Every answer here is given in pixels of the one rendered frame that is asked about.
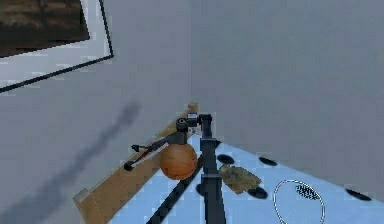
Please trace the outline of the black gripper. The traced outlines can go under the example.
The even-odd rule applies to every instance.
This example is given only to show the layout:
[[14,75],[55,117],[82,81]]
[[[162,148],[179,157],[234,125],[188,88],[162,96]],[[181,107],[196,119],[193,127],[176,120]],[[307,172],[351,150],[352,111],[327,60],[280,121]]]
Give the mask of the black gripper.
[[134,160],[129,160],[124,163],[123,169],[126,171],[132,171],[137,165],[144,162],[147,159],[152,158],[157,153],[161,152],[169,144],[186,144],[188,134],[188,122],[186,118],[179,118],[176,121],[176,131],[169,134],[167,138],[161,138],[149,145],[132,145],[131,149],[135,152],[139,152],[143,149],[143,152]]

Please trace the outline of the orange basketball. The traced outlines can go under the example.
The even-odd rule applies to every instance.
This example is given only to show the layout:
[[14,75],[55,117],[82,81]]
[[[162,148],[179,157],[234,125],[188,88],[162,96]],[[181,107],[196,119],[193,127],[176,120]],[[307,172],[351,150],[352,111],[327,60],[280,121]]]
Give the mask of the orange basketball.
[[160,153],[159,165],[171,180],[185,180],[195,171],[198,157],[190,144],[171,144]]

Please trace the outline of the olive camouflage cloth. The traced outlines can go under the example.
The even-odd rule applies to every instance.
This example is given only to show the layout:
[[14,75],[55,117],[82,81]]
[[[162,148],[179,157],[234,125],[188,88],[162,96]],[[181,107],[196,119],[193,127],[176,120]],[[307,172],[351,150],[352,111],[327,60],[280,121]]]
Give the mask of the olive camouflage cloth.
[[258,176],[243,167],[223,164],[218,173],[225,185],[236,194],[256,189],[262,183]]

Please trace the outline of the black framed wall picture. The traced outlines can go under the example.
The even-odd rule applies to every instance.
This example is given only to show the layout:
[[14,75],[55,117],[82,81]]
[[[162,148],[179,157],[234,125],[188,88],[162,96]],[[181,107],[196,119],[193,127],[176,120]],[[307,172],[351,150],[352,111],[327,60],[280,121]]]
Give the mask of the black framed wall picture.
[[103,0],[0,0],[0,93],[112,57]]

